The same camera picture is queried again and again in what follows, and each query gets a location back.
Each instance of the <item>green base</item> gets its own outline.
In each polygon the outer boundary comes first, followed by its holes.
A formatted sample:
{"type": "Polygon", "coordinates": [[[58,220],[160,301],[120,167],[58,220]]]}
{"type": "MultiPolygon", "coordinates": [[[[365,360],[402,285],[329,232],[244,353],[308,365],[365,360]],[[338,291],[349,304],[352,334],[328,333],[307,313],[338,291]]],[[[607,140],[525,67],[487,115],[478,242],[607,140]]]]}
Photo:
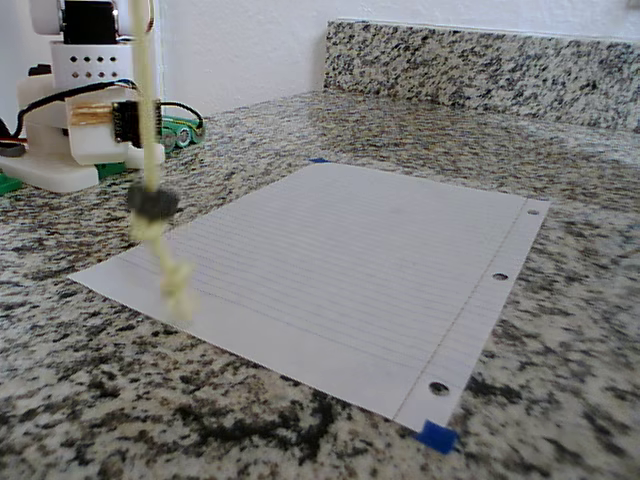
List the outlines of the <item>green base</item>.
{"type": "Polygon", "coordinates": [[[95,167],[98,170],[100,180],[122,173],[127,169],[124,163],[98,163],[95,167]]]}
{"type": "Polygon", "coordinates": [[[13,192],[22,188],[22,182],[17,178],[7,177],[4,173],[0,173],[0,195],[13,192]]]}

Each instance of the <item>granite backsplash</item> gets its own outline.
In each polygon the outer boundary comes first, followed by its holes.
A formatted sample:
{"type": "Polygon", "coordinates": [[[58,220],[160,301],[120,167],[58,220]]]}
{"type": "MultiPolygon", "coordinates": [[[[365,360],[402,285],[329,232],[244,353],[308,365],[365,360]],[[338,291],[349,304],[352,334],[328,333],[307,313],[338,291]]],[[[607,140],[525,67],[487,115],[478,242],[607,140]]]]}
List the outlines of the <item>granite backsplash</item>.
{"type": "Polygon", "coordinates": [[[325,88],[640,133],[640,44],[329,23],[325,88]]]}

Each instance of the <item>white plastic part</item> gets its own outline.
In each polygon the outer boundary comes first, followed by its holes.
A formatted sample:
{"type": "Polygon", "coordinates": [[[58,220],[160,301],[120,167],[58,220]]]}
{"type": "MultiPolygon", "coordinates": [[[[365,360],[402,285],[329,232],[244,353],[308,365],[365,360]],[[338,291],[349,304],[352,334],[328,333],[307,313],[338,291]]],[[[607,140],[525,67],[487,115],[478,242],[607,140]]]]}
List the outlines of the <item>white plastic part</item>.
{"type": "Polygon", "coordinates": [[[78,165],[66,155],[28,153],[20,158],[0,157],[0,168],[10,177],[57,193],[76,192],[98,184],[95,167],[78,165]]]}
{"type": "Polygon", "coordinates": [[[59,0],[29,0],[31,25],[40,35],[58,35],[60,33],[59,0]]]}
{"type": "MultiPolygon", "coordinates": [[[[53,75],[28,77],[18,83],[18,105],[28,104],[54,93],[53,75]]],[[[63,102],[55,102],[25,116],[25,123],[67,128],[67,110],[63,102]]]]}
{"type": "Polygon", "coordinates": [[[128,143],[117,143],[113,138],[113,125],[69,127],[71,155],[80,165],[124,162],[128,143]]]}
{"type": "Polygon", "coordinates": [[[36,156],[66,155],[71,157],[69,138],[62,129],[38,125],[25,124],[27,139],[29,140],[29,153],[36,156]]]}
{"type": "Polygon", "coordinates": [[[96,82],[133,79],[133,50],[116,45],[65,45],[51,42],[55,87],[59,90],[96,82]]]}

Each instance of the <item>binder hole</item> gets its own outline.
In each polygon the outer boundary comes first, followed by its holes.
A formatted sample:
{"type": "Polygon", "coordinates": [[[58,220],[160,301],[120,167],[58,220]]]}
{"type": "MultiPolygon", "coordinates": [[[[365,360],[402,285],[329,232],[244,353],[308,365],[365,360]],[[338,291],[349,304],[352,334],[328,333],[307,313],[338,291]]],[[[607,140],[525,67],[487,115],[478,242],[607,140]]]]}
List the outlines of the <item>binder hole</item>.
{"type": "Polygon", "coordinates": [[[429,384],[429,390],[431,390],[431,393],[438,397],[445,397],[449,395],[449,387],[447,387],[444,383],[431,382],[429,384]]]}

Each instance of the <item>green object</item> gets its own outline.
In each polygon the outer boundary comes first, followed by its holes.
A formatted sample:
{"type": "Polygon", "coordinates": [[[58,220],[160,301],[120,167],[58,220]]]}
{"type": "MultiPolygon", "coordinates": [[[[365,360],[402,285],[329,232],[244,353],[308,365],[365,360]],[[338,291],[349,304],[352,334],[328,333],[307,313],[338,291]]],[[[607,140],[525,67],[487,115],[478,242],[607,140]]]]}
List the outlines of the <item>green object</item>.
{"type": "Polygon", "coordinates": [[[17,178],[7,177],[4,173],[0,173],[0,195],[13,192],[22,188],[22,181],[17,178]]]}
{"type": "Polygon", "coordinates": [[[127,167],[124,163],[98,163],[96,164],[96,169],[98,170],[98,178],[102,180],[111,175],[124,172],[127,167]]]}
{"type": "Polygon", "coordinates": [[[198,130],[198,121],[189,118],[162,116],[162,144],[167,153],[177,148],[197,144],[204,137],[204,127],[198,130]]]}

